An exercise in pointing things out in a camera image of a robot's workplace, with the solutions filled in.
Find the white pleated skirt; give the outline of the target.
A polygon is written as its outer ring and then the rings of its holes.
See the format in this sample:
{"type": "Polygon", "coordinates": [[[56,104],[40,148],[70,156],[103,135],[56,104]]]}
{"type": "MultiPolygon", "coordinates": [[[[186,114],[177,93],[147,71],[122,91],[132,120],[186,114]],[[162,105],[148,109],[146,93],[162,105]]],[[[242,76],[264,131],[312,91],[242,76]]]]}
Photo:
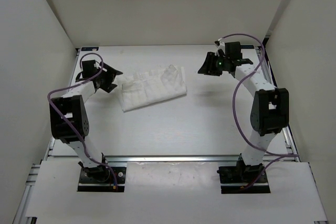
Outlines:
{"type": "Polygon", "coordinates": [[[184,67],[175,65],[136,72],[128,77],[119,76],[117,85],[123,112],[187,95],[184,67]]]}

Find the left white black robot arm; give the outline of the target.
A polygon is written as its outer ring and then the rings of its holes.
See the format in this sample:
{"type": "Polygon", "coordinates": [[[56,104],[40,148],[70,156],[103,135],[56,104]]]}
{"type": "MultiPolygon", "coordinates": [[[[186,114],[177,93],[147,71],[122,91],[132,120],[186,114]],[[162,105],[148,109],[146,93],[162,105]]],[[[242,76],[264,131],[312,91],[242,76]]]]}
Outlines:
{"type": "Polygon", "coordinates": [[[110,93],[117,87],[113,83],[116,76],[122,74],[108,64],[85,60],[75,84],[67,93],[57,98],[48,95],[52,136],[71,147],[87,176],[98,182],[108,180],[112,171],[105,156],[97,151],[88,137],[90,126],[85,102],[99,89],[110,93]]]}

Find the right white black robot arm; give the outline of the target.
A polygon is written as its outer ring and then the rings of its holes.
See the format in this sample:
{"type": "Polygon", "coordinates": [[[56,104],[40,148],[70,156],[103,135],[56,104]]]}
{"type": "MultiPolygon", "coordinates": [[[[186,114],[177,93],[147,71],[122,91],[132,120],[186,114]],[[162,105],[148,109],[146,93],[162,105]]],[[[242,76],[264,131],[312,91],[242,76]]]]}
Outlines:
{"type": "Polygon", "coordinates": [[[247,147],[233,168],[223,168],[219,172],[229,182],[247,183],[262,176],[265,171],[263,157],[271,141],[289,124],[289,92],[277,88],[257,71],[254,63],[243,58],[241,52],[225,55],[220,49],[208,52],[199,74],[221,76],[230,73],[238,86],[244,86],[253,97],[250,112],[252,132],[250,137],[241,134],[247,147]]]}

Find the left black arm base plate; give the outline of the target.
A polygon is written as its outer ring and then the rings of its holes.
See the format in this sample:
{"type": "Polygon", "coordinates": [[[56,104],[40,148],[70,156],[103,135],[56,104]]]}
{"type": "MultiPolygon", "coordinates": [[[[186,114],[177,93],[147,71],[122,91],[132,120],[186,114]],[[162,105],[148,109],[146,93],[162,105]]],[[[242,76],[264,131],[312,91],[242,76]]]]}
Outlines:
{"type": "Polygon", "coordinates": [[[112,167],[117,179],[117,187],[114,185],[114,177],[110,171],[103,173],[102,176],[89,175],[84,168],[81,169],[77,186],[78,192],[105,192],[123,193],[125,190],[125,179],[127,175],[126,167],[112,167]]]}

